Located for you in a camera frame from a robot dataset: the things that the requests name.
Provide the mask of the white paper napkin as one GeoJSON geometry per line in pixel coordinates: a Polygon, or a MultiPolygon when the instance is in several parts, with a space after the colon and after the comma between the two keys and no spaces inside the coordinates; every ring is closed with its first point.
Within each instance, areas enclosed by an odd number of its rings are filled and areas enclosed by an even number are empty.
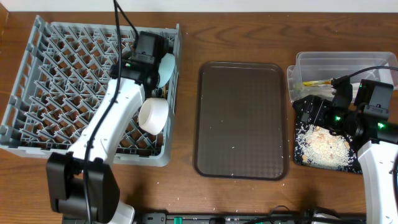
{"type": "Polygon", "coordinates": [[[332,100],[335,90],[331,86],[305,86],[300,91],[300,97],[315,95],[321,98],[332,100]]]}

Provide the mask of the green snack wrapper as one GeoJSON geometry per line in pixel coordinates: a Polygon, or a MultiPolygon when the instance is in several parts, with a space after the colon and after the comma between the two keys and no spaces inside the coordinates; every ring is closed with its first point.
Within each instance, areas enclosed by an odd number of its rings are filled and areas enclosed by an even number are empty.
{"type": "Polygon", "coordinates": [[[331,80],[315,80],[315,81],[303,82],[303,86],[307,87],[320,87],[328,85],[331,85],[331,80]]]}

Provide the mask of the light blue small bowl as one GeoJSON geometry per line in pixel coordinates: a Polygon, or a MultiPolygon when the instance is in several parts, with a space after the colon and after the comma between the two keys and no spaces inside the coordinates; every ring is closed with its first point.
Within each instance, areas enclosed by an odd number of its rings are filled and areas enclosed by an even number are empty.
{"type": "Polygon", "coordinates": [[[175,56],[173,54],[166,53],[159,63],[159,81],[157,84],[158,88],[162,88],[170,80],[175,67],[175,56]]]}

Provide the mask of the pink small bowl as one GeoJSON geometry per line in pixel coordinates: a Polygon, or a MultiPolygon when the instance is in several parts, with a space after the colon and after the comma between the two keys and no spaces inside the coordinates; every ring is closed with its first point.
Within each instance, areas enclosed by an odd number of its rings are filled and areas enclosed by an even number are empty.
{"type": "Polygon", "coordinates": [[[163,130],[169,115],[169,104],[164,98],[147,99],[139,111],[139,127],[152,135],[163,130]]]}

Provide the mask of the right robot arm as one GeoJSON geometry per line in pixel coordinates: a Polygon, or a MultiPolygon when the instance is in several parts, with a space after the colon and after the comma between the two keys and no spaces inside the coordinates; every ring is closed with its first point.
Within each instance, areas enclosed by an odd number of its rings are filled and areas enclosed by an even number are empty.
{"type": "Polygon", "coordinates": [[[366,195],[368,223],[397,223],[397,125],[390,123],[393,85],[361,80],[357,94],[348,76],[333,79],[332,100],[308,95],[293,103],[298,121],[351,138],[366,195]]]}

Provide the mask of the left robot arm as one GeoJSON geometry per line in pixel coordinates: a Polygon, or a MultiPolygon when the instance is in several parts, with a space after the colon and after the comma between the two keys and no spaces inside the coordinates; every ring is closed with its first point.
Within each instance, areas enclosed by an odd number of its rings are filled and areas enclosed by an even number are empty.
{"type": "Polygon", "coordinates": [[[124,132],[138,116],[139,127],[151,135],[166,125],[169,103],[152,97],[170,80],[175,56],[165,37],[140,32],[128,58],[111,67],[106,94],[89,125],[66,154],[47,160],[47,182],[53,211],[88,223],[132,223],[135,209],[122,202],[112,171],[124,132]]]}

